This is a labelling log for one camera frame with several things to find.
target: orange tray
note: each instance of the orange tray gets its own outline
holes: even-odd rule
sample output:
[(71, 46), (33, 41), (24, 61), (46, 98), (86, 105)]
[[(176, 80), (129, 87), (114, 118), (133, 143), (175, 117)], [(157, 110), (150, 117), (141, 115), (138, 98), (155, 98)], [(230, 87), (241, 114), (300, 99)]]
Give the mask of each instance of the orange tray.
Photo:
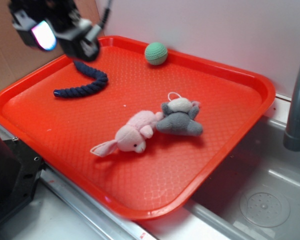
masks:
[[(157, 218), (187, 201), (272, 104), (275, 89), (261, 75), (171, 49), (164, 64), (152, 66), (144, 57), (147, 43), (99, 41), (101, 53), (88, 65), (107, 73), (104, 90), (54, 97), (54, 89), (92, 81), (61, 56), (0, 92), (0, 124), (120, 216)], [(161, 111), (169, 92), (201, 103), (200, 137), (157, 131), (144, 153), (90, 153), (137, 112)]]

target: pink stuffed animal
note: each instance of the pink stuffed animal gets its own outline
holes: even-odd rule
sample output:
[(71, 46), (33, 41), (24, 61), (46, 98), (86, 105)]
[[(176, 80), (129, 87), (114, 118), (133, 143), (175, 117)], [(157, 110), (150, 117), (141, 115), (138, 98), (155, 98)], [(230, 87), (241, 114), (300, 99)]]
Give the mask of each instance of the pink stuffed animal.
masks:
[(142, 110), (118, 130), (114, 140), (101, 143), (90, 152), (100, 157), (113, 153), (117, 148), (123, 152), (143, 153), (146, 149), (145, 139), (153, 136), (157, 122), (163, 118), (162, 112), (154, 114), (152, 111)]

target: sink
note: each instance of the sink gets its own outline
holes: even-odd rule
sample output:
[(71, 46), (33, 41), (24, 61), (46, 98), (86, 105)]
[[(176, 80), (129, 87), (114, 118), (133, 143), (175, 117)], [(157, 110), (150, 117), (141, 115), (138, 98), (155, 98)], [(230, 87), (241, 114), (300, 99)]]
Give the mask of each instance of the sink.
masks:
[(263, 116), (191, 197), (234, 239), (300, 240), (300, 152), (285, 149), (285, 127)]

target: green ball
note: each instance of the green ball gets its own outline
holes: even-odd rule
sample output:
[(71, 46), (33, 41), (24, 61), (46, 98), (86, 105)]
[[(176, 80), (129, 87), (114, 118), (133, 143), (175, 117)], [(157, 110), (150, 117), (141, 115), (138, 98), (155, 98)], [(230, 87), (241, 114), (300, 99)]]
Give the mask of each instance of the green ball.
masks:
[(160, 65), (167, 59), (168, 50), (162, 43), (153, 42), (145, 48), (144, 57), (151, 65)]

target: rope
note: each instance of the rope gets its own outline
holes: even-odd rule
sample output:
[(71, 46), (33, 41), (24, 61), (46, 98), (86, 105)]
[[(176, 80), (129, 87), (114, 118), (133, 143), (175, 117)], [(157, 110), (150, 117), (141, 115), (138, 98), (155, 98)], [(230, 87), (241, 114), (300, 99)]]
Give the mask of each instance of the rope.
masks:
[(58, 98), (79, 98), (85, 97), (92, 94), (96, 94), (104, 89), (108, 82), (107, 74), (103, 71), (97, 70), (93, 67), (90, 67), (83, 62), (73, 61), (76, 69), (82, 74), (94, 78), (95, 81), (88, 85), (65, 88), (65, 89), (56, 89), (53, 91), (55, 97)]

